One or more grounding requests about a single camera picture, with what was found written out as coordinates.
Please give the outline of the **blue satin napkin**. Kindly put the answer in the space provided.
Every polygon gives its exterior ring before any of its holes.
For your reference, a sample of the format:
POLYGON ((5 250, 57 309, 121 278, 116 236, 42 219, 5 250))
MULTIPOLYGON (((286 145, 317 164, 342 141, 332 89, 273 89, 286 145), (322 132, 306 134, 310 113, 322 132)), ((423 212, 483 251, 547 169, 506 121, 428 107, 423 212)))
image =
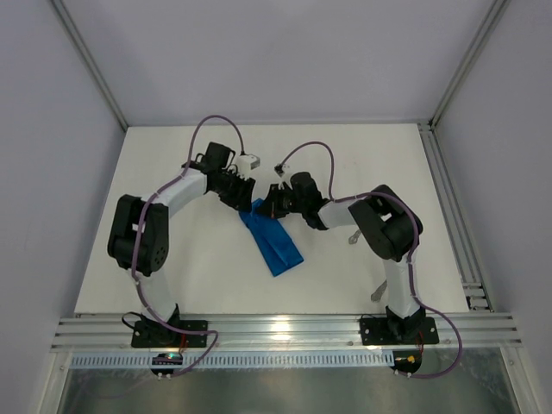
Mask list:
POLYGON ((278 277, 302 264, 304 257, 277 219, 258 212, 262 202, 262 198, 257 198, 252 202, 252 210, 241 211, 239 217, 254 238, 271 275, 278 277))

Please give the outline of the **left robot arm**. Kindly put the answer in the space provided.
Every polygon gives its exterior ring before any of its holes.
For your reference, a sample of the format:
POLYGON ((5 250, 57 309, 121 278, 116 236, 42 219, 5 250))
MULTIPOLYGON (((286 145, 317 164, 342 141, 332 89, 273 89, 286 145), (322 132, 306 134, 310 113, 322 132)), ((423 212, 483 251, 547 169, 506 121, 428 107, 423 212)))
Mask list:
POLYGON ((176 176, 157 191, 119 198, 108 240, 108 256, 129 272, 148 322, 176 332, 179 307, 173 300, 163 266, 169 255, 171 218, 209 192, 239 211, 252 210, 255 180, 260 166, 253 154, 237 154, 211 142, 206 152, 182 165, 176 176))

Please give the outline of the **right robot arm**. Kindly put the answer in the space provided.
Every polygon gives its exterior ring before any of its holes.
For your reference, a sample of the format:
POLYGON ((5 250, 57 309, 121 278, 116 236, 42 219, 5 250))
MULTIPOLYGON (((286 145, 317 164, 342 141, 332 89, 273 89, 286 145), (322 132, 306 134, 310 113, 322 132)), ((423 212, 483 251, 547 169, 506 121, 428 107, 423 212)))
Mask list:
POLYGON ((383 260, 388 292, 386 331, 397 342, 417 336, 426 312, 417 299, 413 256, 423 225, 389 186, 331 200, 322 196, 309 173, 298 172, 289 183, 271 185, 254 211, 272 219, 299 214, 309 227, 321 231, 356 225, 373 253, 383 260))

